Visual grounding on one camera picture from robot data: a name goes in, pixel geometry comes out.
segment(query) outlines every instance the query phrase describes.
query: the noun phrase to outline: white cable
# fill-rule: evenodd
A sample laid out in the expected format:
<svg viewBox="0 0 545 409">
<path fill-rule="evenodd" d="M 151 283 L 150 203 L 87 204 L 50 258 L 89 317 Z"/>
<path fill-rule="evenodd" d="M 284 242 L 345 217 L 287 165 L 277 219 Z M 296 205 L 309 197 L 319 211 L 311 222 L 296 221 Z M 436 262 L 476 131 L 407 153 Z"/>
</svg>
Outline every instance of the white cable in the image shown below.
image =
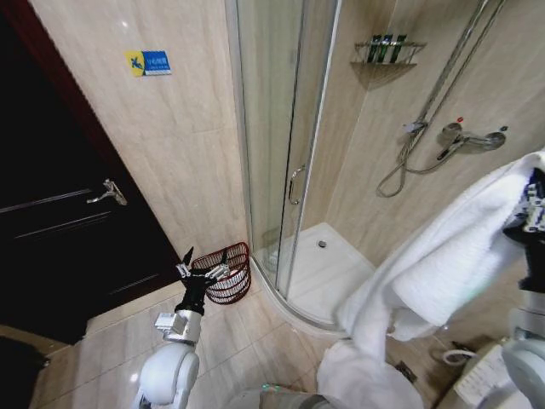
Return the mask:
<svg viewBox="0 0 545 409">
<path fill-rule="evenodd" d="M 465 356 L 467 358 L 473 358 L 474 356 L 477 356 L 477 354 L 475 354 L 474 352 L 466 351 L 464 349 L 451 349 L 450 351 L 446 351 L 443 354 L 443 362 L 448 366 L 462 366 L 466 362 L 468 362 L 468 360 L 450 360 L 451 356 L 458 355 Z"/>
</svg>

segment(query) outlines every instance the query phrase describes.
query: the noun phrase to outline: red wire basket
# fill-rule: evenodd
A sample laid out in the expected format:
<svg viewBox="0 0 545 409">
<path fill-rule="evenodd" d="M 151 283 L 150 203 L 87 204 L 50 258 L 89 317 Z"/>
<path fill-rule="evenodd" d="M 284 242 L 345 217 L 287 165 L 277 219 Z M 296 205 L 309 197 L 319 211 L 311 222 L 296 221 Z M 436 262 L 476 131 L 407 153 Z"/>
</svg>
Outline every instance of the red wire basket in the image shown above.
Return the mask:
<svg viewBox="0 0 545 409">
<path fill-rule="evenodd" d="M 220 264 L 223 251 L 227 250 L 227 264 L 231 274 L 206 290 L 206 296 L 216 304 L 233 304 L 246 295 L 250 289 L 250 250 L 244 242 L 230 245 L 225 249 L 194 260 L 192 268 L 213 268 Z"/>
</svg>

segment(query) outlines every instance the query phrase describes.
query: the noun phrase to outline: metal wire shelf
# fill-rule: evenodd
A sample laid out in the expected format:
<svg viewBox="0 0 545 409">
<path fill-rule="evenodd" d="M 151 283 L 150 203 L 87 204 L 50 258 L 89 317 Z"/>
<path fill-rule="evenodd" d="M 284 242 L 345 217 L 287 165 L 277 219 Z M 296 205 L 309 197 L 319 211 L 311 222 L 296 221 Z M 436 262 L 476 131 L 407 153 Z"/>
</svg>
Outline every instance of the metal wire shelf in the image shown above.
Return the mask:
<svg viewBox="0 0 545 409">
<path fill-rule="evenodd" d="M 374 66 L 415 66 L 414 57 L 427 43 L 368 41 L 355 43 L 355 61 Z"/>
</svg>

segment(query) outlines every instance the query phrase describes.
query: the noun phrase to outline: wall sign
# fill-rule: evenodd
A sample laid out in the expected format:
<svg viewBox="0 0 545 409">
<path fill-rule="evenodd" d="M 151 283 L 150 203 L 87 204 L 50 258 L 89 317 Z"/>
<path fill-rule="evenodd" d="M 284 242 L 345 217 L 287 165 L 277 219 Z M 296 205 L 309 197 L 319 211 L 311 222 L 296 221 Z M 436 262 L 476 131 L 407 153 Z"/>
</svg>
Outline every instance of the wall sign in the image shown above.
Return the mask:
<svg viewBox="0 0 545 409">
<path fill-rule="evenodd" d="M 169 59 L 164 51 L 125 51 L 135 77 L 170 74 Z"/>
</svg>

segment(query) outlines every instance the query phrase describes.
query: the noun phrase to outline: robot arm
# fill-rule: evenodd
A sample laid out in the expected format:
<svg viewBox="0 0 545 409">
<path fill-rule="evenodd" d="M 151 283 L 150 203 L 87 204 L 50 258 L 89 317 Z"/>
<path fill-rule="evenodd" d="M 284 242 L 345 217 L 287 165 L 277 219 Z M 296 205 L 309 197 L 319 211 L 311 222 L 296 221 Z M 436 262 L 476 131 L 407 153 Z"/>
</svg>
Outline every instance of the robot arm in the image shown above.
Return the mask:
<svg viewBox="0 0 545 409">
<path fill-rule="evenodd" d="M 512 340 L 503 347 L 508 374 L 534 409 L 545 409 L 545 174 L 535 170 L 523 198 L 523 221 L 504 233 L 525 247 L 528 276 L 522 308 L 511 312 Z"/>
<path fill-rule="evenodd" d="M 227 253 L 220 265 L 207 269 L 189 269 L 193 248 L 176 266 L 186 293 L 174 313 L 161 313 L 155 327 L 169 341 L 150 356 L 142 367 L 140 387 L 131 409 L 151 409 L 153 405 L 171 405 L 185 409 L 198 374 L 195 347 L 200 338 L 206 289 L 229 275 Z"/>
</svg>

